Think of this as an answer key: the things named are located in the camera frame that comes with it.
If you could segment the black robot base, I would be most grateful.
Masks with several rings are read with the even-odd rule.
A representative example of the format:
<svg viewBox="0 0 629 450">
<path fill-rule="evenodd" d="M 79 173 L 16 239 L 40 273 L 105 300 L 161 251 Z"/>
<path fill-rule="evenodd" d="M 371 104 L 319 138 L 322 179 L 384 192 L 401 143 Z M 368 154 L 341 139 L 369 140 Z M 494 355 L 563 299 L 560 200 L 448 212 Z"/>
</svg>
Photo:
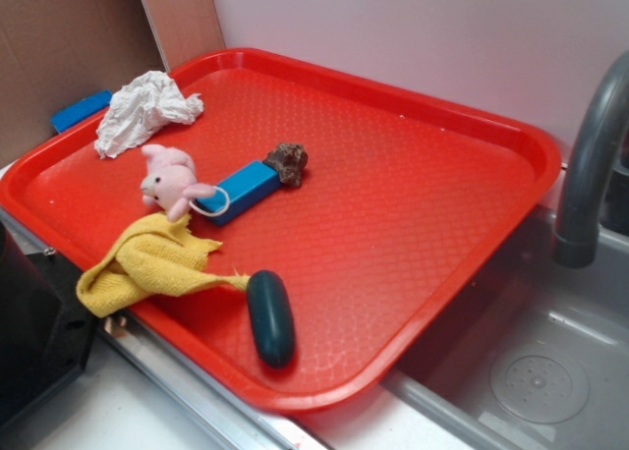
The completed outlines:
<svg viewBox="0 0 629 450">
<path fill-rule="evenodd" d="M 59 253 L 24 253 L 1 228 L 1 430 L 86 369 L 97 318 L 80 303 L 81 271 Z"/>
</svg>

